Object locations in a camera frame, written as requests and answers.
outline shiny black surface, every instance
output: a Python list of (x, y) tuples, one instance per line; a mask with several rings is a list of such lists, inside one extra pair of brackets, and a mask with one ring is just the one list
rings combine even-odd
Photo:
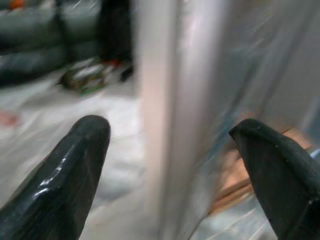
[(230, 131), (280, 240), (320, 238), (320, 165), (292, 139), (255, 119)]
[(78, 120), (2, 207), (0, 239), (78, 239), (97, 190), (110, 134), (103, 117)]

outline white floor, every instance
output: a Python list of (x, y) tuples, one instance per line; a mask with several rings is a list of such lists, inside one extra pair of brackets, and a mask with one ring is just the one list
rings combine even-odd
[[(133, 80), (88, 96), (55, 85), (60, 72), (0, 89), (0, 109), (20, 124), (0, 127), (0, 206), (82, 116), (104, 116), (111, 142), (81, 240), (152, 240), (144, 211), (144, 143), (140, 100)], [(275, 240), (257, 199), (208, 217), (192, 240)]]

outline orange object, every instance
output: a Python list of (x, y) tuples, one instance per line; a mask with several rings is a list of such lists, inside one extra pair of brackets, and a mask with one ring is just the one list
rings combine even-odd
[(0, 125), (14, 127), (18, 124), (18, 117), (5, 111), (0, 110)]
[(9, 2), (9, 9), (14, 10), (14, 9), (20, 9), (25, 6), (25, 1), (24, 0), (13, 0)]

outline black rubber tip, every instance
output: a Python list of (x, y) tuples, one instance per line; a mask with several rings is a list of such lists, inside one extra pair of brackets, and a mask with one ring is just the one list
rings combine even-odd
[(292, 139), (246, 119), (234, 139), (265, 215), (280, 240), (320, 238), (320, 166)]

